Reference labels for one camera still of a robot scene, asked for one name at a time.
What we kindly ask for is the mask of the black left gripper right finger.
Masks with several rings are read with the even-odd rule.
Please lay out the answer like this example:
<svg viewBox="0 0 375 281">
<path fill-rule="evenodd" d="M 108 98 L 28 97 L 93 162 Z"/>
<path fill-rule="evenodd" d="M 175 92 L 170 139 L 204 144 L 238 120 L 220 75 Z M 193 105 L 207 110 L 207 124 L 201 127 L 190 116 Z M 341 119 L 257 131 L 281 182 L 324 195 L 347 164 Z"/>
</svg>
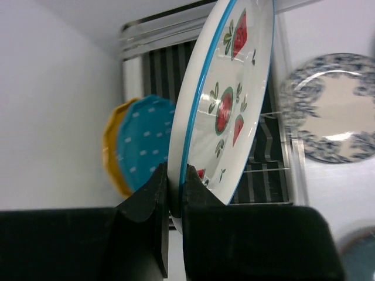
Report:
<svg viewBox="0 0 375 281">
<path fill-rule="evenodd" d="M 187 168 L 182 197 L 188 280 L 343 280 L 330 229 L 313 208 L 225 205 Z"/>
</svg>

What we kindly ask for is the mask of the white watermelon plate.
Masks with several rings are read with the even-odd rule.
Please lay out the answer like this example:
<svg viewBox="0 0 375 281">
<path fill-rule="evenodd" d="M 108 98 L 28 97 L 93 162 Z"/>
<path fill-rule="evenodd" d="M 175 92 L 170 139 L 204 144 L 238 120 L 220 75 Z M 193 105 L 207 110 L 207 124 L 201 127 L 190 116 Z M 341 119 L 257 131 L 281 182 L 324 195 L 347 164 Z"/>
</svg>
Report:
<svg viewBox="0 0 375 281">
<path fill-rule="evenodd" d="M 189 167 L 222 203 L 234 196 L 260 119 L 274 20 L 274 1 L 218 1 L 202 27 L 180 88 L 169 144 L 169 205 L 178 231 Z"/>
</svg>

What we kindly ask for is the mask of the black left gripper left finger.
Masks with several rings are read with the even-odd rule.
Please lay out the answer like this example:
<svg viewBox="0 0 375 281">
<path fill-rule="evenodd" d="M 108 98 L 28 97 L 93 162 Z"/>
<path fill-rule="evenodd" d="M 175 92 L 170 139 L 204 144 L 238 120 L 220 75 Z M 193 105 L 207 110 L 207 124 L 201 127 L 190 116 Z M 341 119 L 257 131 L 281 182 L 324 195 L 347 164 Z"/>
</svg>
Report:
<svg viewBox="0 0 375 281">
<path fill-rule="evenodd" d="M 115 208 L 99 280 L 164 280 L 168 276 L 166 163 Z"/>
</svg>

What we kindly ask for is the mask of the yellow plate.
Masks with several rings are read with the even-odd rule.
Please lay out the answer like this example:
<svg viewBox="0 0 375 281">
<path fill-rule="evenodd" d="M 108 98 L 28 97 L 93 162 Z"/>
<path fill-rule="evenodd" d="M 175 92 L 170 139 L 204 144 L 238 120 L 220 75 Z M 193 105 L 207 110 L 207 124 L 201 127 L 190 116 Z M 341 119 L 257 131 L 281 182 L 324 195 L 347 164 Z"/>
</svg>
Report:
<svg viewBox="0 0 375 281">
<path fill-rule="evenodd" d="M 133 98 L 114 108 L 112 113 L 110 113 L 102 136 L 101 154 L 103 166 L 112 184 L 124 198 L 128 198 L 132 194 L 132 191 L 124 180 L 117 163 L 117 132 L 122 120 L 126 116 L 128 108 L 137 101 L 139 101 L 139 98 Z"/>
</svg>

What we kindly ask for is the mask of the blue polka dot plate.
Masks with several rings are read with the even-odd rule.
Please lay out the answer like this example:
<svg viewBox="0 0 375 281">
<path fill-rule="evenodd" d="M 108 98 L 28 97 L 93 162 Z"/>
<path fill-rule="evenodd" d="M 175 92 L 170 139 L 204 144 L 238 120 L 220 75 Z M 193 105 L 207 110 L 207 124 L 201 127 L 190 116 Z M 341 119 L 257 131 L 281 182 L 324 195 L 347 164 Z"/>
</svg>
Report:
<svg viewBox="0 0 375 281">
<path fill-rule="evenodd" d="M 175 105 L 149 95 L 130 105 L 117 132 L 117 163 L 128 188 L 135 192 L 167 161 Z"/>
</svg>

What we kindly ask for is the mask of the dark teal blossom plate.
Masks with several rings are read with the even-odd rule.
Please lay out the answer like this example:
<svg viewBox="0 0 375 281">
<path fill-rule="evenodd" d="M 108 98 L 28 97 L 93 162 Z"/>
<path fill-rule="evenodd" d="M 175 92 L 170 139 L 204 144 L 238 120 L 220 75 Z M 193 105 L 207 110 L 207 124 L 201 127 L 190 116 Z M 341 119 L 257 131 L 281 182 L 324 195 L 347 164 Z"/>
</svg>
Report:
<svg viewBox="0 0 375 281">
<path fill-rule="evenodd" d="M 374 220 L 349 224 L 336 244 L 346 280 L 374 280 Z"/>
</svg>

